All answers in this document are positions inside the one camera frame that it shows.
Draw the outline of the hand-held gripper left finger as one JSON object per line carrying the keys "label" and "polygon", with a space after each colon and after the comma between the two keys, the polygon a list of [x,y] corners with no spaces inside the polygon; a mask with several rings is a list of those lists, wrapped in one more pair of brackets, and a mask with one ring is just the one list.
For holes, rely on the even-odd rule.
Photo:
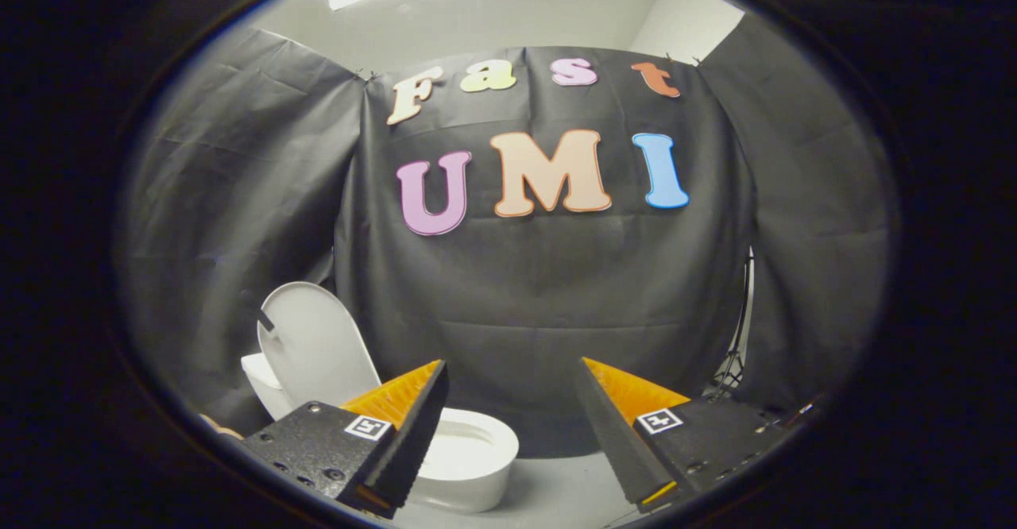
{"label": "hand-held gripper left finger", "polygon": [[416,481],[448,389],[447,363],[435,360],[340,406],[309,401],[241,443],[298,485],[392,518]]}

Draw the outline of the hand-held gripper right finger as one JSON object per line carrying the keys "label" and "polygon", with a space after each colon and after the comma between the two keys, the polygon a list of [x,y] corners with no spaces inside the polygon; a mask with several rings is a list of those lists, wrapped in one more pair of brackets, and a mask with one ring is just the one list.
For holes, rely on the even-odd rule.
{"label": "hand-held gripper right finger", "polygon": [[803,422],[802,411],[684,396],[589,357],[575,366],[575,394],[625,499],[642,513],[726,485]]}

